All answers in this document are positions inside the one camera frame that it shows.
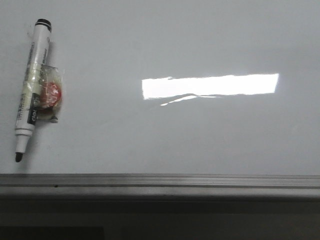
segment black marker tip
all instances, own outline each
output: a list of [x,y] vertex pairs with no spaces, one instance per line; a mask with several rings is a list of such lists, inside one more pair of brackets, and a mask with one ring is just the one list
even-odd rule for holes
[[21,160],[22,160],[22,157],[23,157],[23,153],[22,152],[16,152],[15,153],[15,161],[17,162],[17,163],[19,163]]

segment whiteboard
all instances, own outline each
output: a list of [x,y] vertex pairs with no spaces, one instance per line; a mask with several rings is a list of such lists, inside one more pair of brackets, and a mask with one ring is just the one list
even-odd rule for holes
[[[320,174],[317,1],[0,4],[1,174]],[[52,23],[63,105],[16,163],[38,18]]]

